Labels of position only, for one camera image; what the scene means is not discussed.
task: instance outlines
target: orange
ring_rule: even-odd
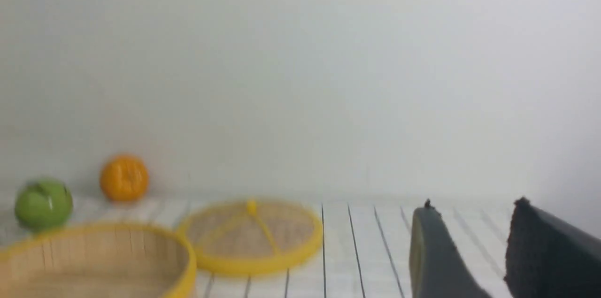
[[[132,202],[148,191],[148,170],[133,155],[119,155],[105,165],[100,175],[100,188],[109,200]]]

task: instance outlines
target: white backdrop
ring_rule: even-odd
[[[599,20],[601,0],[0,0],[1,184],[94,189],[130,151],[158,192],[594,210]]]

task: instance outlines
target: round mesh lid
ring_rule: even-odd
[[[199,268],[230,276],[286,270],[323,242],[320,219],[302,206],[276,201],[211,206],[185,219],[178,231],[193,244]]]

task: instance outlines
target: dark groove line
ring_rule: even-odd
[[[204,296],[203,296],[204,298],[208,298],[210,296],[214,281],[215,281],[215,273],[211,273],[211,278],[208,280],[207,288],[204,289]]]
[[[401,292],[401,297],[405,298],[403,288],[401,287],[401,281],[399,280],[399,272],[397,272],[397,267],[394,265],[393,256],[390,254],[388,242],[386,242],[386,237],[384,236],[384,229],[382,229],[382,223],[380,222],[380,217],[378,216],[378,211],[376,210],[376,206],[374,206],[374,216],[376,217],[376,222],[378,223],[378,229],[380,229],[380,236],[382,236],[382,242],[384,242],[384,248],[386,248],[386,253],[388,253],[388,259],[390,260],[390,266],[393,268],[394,277],[395,277],[395,279],[397,279],[397,285],[399,286],[399,292]]]
[[[248,277],[247,287],[246,287],[246,289],[244,289],[244,298],[248,298],[248,294],[250,291],[251,291],[251,278]]]
[[[326,221],[324,219],[324,204],[322,203],[322,258],[324,261],[324,298],[328,298],[326,289]],[[288,295],[288,277],[286,278],[286,295]]]
[[[357,268],[359,269],[359,281],[361,283],[361,294],[365,298],[365,287],[363,286],[363,274],[361,273],[361,262],[359,261],[359,251],[357,251],[357,240],[354,237],[353,217],[350,214],[350,204],[346,204],[348,208],[348,221],[350,221],[350,232],[353,234],[354,256],[357,258]]]
[[[288,298],[288,284],[290,283],[290,269],[286,270],[286,285],[284,286],[284,298]]]
[[[480,210],[480,214],[482,215],[482,220],[485,222],[487,227],[493,232],[494,236],[498,238],[502,243],[507,243],[507,238],[503,236],[501,229],[497,227],[497,225],[490,219],[490,216],[486,214],[484,210]]]
[[[465,219],[463,219],[463,217],[461,217],[461,214],[455,208],[453,208],[453,213],[454,213],[455,219],[458,221],[459,225],[461,226],[461,228],[463,229],[465,234],[468,235],[470,237],[470,239],[472,240],[472,243],[474,243],[474,245],[476,247],[478,247],[480,253],[482,254],[482,257],[484,257],[484,259],[489,263],[492,270],[494,272],[496,272],[496,274],[499,277],[503,277],[504,276],[503,271],[501,271],[501,268],[499,268],[498,264],[496,264],[494,259],[490,256],[490,253],[488,252],[488,250],[485,248],[485,246],[482,244],[482,242],[480,242],[480,240],[478,239],[476,234],[474,234],[474,232],[472,231],[472,229],[470,228],[468,223],[465,221]]]
[[[401,206],[401,217],[403,217],[403,222],[405,223],[405,227],[407,228],[407,231],[409,233],[411,233],[411,224],[407,220],[407,216],[405,216],[405,211],[403,210],[402,206]]]

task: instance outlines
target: apple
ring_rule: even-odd
[[[17,220],[34,232],[60,227],[71,212],[71,192],[63,182],[50,177],[28,182],[15,202]]]

